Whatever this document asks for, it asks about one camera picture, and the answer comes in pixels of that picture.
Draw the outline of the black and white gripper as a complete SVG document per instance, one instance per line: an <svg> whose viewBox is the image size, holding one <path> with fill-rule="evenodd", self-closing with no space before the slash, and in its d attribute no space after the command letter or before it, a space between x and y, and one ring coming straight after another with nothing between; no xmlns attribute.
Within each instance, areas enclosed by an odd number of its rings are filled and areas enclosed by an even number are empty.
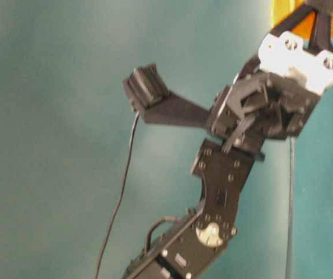
<svg viewBox="0 0 333 279"><path fill-rule="evenodd" d="M271 29L258 50L259 68L220 92L207 120L226 145L243 145L254 134L297 136L333 85L332 0L271 7ZM308 50L299 36L310 36Z"/></svg>

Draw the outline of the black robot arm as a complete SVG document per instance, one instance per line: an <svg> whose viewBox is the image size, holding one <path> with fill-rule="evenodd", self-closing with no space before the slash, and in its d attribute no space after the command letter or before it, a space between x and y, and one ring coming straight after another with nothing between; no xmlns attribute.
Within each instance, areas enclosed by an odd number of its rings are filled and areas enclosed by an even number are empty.
<svg viewBox="0 0 333 279"><path fill-rule="evenodd" d="M145 245L125 278L196 278L237 233L239 196L266 139L297 137L333 85L333 1L303 1L275 24L258 51L213 106L204 109L170 90L156 65L123 82L130 104L149 124L199 127L204 140L192 174L202 180L199 203Z"/></svg>

